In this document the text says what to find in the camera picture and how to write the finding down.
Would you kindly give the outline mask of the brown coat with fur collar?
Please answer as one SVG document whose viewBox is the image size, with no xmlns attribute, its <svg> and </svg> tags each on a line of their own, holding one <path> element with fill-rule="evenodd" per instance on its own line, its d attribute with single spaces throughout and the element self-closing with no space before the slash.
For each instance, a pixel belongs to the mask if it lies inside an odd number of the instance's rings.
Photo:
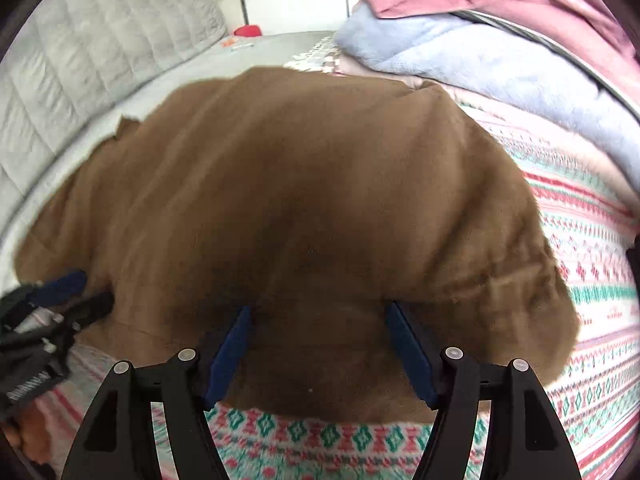
<svg viewBox="0 0 640 480">
<path fill-rule="evenodd" d="M 578 318 L 520 168 L 437 84 L 258 67 L 123 119 L 44 206 L 21 282 L 108 289 L 87 341 L 151 364 L 241 304 L 227 402 L 326 422 L 429 422 L 390 345 L 404 302 L 442 347 L 529 362 L 543 384 Z"/>
</svg>

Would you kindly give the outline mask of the grey quilted headboard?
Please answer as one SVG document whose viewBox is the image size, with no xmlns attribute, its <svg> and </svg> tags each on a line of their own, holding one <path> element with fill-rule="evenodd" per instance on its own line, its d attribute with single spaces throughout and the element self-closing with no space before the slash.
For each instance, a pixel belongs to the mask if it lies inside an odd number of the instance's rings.
<svg viewBox="0 0 640 480">
<path fill-rule="evenodd" d="M 226 32 L 215 0 L 43 0 L 1 62 L 1 221 L 88 122 Z"/>
</svg>

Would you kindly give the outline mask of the patterned knit blanket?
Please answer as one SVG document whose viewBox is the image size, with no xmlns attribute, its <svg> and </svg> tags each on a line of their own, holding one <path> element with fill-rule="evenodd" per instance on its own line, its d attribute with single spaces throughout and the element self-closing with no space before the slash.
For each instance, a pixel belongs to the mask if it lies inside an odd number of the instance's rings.
<svg viewBox="0 0 640 480">
<path fill-rule="evenodd" d="M 536 200 L 578 318 L 573 351 L 560 376 L 545 385 L 582 471 L 605 478 L 628 450 L 639 417 L 639 301 L 625 257 L 639 229 L 638 207 L 624 179 L 580 136 L 524 110 L 437 85 L 502 146 Z M 326 422 L 240 410 L 224 400 L 209 421 L 237 479 L 405 479 L 433 417 Z"/>
</svg>

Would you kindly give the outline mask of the red small object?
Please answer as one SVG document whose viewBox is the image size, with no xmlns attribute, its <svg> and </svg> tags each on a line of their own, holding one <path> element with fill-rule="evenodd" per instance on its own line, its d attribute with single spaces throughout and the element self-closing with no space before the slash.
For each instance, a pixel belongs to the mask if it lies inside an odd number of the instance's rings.
<svg viewBox="0 0 640 480">
<path fill-rule="evenodd" d="M 243 38 L 255 38 L 262 36 L 262 30 L 258 25 L 248 24 L 235 29 L 233 35 Z"/>
</svg>

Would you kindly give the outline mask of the light blue fleece blanket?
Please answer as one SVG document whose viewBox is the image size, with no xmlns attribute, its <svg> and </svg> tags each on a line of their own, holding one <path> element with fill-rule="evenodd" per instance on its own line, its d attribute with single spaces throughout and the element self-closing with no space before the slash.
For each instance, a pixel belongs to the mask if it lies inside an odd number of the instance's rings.
<svg viewBox="0 0 640 480">
<path fill-rule="evenodd" d="M 383 20 L 365 3 L 335 41 L 370 70 L 435 79 L 579 133 L 639 184 L 638 117 L 603 82 L 540 42 L 454 14 Z"/>
</svg>

